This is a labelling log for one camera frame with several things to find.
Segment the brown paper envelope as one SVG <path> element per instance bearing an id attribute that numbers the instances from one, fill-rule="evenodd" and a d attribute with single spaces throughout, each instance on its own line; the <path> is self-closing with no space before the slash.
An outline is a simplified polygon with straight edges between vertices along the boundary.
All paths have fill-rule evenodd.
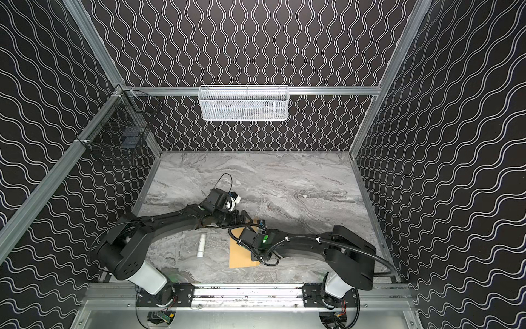
<path id="1" fill-rule="evenodd" d="M 234 236 L 238 238 L 243 231 L 243 228 L 231 228 L 229 229 L 230 237 L 230 255 L 229 255 L 229 268 L 248 268 L 248 267 L 257 267 L 260 262 L 258 260 L 253 260 L 252 253 L 238 245 L 237 242 L 231 237 Z"/>

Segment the white glue stick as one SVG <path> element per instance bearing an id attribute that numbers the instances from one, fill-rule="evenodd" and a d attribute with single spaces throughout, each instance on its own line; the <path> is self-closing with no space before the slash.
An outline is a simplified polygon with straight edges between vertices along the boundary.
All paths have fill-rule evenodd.
<path id="1" fill-rule="evenodd" d="M 199 238 L 199 245 L 198 245 L 198 251 L 197 251 L 197 257 L 203 258 L 204 252 L 205 252 L 205 242 L 206 242 L 206 235 L 201 234 Z"/>

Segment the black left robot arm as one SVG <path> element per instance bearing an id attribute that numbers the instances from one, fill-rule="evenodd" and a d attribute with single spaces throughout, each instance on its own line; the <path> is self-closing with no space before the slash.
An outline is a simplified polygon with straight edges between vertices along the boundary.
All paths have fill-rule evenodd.
<path id="1" fill-rule="evenodd" d="M 101 235 L 90 257 L 117 280 L 135 284 L 158 306 L 168 306 L 174 301 L 173 282 L 146 261 L 151 244 L 181 232 L 251 223 L 253 219 L 246 211 L 236 209 L 236 198 L 221 189 L 212 189 L 204 201 L 188 204 L 179 211 L 150 217 L 127 213 Z"/>

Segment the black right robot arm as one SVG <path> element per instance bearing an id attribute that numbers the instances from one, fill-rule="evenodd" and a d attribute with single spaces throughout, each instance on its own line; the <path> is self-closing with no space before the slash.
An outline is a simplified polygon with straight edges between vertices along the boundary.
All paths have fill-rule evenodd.
<path id="1" fill-rule="evenodd" d="M 315 300 L 332 308 L 352 289 L 373 288 L 376 249 L 343 226 L 321 234 L 292 234 L 248 224 L 241 233 L 229 230 L 235 243 L 248 250 L 254 261 L 267 267 L 282 259 L 304 258 L 325 263 L 329 271 Z"/>

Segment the aluminium back crossbar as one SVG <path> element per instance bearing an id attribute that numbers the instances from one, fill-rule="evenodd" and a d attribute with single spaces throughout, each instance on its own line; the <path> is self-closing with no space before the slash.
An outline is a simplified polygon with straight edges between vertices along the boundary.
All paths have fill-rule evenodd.
<path id="1" fill-rule="evenodd" d="M 370 95 L 380 94 L 379 86 L 200 86 L 200 87 L 127 87 L 126 90 L 152 96 L 204 95 Z"/>

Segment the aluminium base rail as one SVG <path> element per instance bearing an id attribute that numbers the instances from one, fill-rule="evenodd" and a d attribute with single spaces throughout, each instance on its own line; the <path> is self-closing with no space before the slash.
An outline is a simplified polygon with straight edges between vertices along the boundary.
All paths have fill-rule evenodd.
<path id="1" fill-rule="evenodd" d="M 412 294 L 407 285 L 376 285 L 370 291 L 348 292 L 342 302 L 327 307 L 320 284 L 179 284 L 168 310 L 181 311 L 409 311 Z M 127 283 L 90 285 L 83 307 L 91 311 L 161 310 L 143 292 Z"/>

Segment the aluminium left side rail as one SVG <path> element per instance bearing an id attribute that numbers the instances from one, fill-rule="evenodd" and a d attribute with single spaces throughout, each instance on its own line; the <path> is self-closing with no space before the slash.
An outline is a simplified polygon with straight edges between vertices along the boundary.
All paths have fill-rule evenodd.
<path id="1" fill-rule="evenodd" d="M 9 256 L 72 168 L 77 164 L 86 151 L 84 144 L 93 140 L 99 128 L 104 125 L 108 117 L 115 111 L 114 105 L 121 99 L 122 94 L 123 87 L 117 85 L 97 114 L 88 122 L 49 173 L 1 229 L 1 261 L 4 261 Z"/>

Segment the aluminium frame corner post left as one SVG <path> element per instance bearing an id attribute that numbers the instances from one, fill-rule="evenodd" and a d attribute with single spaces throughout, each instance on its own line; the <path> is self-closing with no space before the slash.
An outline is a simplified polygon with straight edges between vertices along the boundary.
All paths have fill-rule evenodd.
<path id="1" fill-rule="evenodd" d="M 82 36 L 90 46 L 94 57 L 101 65 L 108 80 L 113 86 L 124 86 L 125 81 L 119 73 L 114 60 L 112 60 L 83 3 L 78 0 L 65 0 L 63 3 L 77 24 Z"/>

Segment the aluminium frame corner post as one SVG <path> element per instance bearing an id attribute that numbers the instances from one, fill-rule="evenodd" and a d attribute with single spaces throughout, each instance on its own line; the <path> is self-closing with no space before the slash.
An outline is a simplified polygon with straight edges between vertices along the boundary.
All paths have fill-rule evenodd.
<path id="1" fill-rule="evenodd" d="M 83 3 L 78 0 L 65 0 L 63 3 L 77 24 L 82 36 L 90 46 L 94 57 L 101 65 L 108 80 L 113 86 L 124 86 L 125 81 L 119 73 L 114 60 L 112 60 Z"/>
<path id="2" fill-rule="evenodd" d="M 408 50 L 416 37 L 420 25 L 430 10 L 431 5 L 431 0 L 416 1 L 412 13 L 408 17 L 399 42 L 397 43 L 391 59 L 386 67 L 386 71 L 384 72 L 384 75 L 380 81 L 379 94 L 372 99 L 371 104 L 368 107 L 368 110 L 364 115 L 364 119 L 358 129 L 356 137 L 354 138 L 351 149 L 349 150 L 349 155 L 352 158 L 355 158 L 359 153 L 367 133 L 371 129 L 374 119 L 376 118 L 383 101 L 385 100 L 391 86 L 393 85 L 397 72 L 403 64 L 405 57 L 408 54 Z"/>

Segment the aluminium frame corner post right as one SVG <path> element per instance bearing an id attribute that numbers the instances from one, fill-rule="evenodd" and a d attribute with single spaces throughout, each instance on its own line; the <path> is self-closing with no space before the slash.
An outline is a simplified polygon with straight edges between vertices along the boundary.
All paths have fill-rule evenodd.
<path id="1" fill-rule="evenodd" d="M 431 0 L 416 1 L 412 13 L 408 17 L 399 42 L 397 43 L 391 59 L 386 67 L 386 71 L 384 72 L 384 75 L 380 81 L 379 94 L 372 99 L 371 104 L 368 107 L 368 110 L 364 115 L 364 119 L 358 129 L 356 137 L 354 138 L 351 149 L 349 150 L 349 155 L 352 158 L 355 158 L 359 153 L 367 133 L 371 129 L 374 119 L 376 118 L 383 101 L 385 100 L 391 86 L 393 85 L 397 72 L 403 64 L 405 57 L 408 54 L 408 50 L 416 37 L 420 25 L 430 10 L 431 5 Z"/>

